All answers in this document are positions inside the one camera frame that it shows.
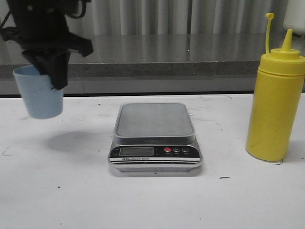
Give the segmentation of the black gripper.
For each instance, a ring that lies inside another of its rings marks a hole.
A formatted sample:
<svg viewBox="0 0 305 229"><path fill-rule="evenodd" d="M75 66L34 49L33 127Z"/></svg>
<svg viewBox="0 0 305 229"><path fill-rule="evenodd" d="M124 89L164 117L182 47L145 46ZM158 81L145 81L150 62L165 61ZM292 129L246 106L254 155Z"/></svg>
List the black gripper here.
<svg viewBox="0 0 305 229"><path fill-rule="evenodd" d="M68 65L74 50L83 57L93 52L92 42L69 31L66 17L80 19L85 16L87 0L9 0L9 11L15 25L0 25L4 41L15 41L22 56L41 75L49 75L57 90L68 84ZM64 50L45 55L45 50Z"/></svg>

